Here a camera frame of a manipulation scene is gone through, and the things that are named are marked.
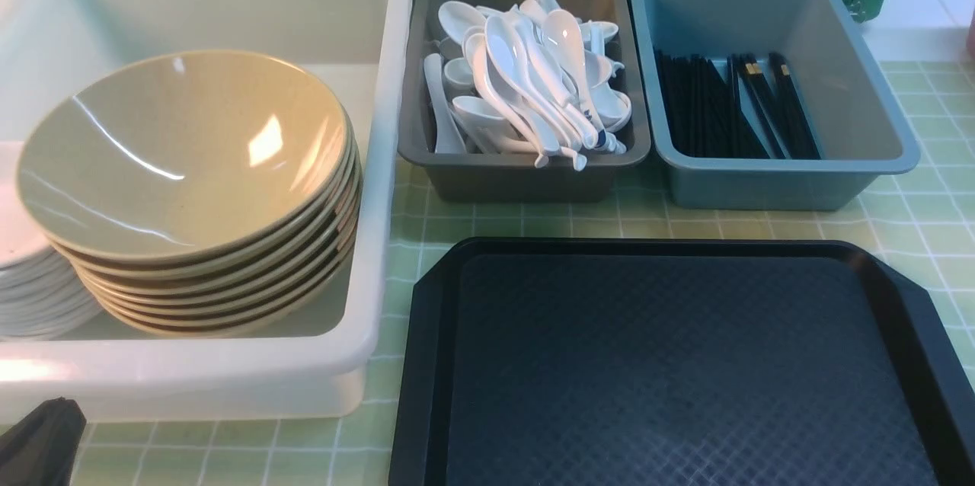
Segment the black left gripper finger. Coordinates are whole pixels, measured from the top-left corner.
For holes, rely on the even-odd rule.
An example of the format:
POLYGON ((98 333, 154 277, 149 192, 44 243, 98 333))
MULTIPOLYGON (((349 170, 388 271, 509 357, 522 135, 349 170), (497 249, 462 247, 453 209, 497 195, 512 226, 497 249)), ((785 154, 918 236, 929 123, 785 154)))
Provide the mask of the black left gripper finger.
POLYGON ((2 485, 69 485, 87 420, 77 401, 35 407, 1 437, 2 485))

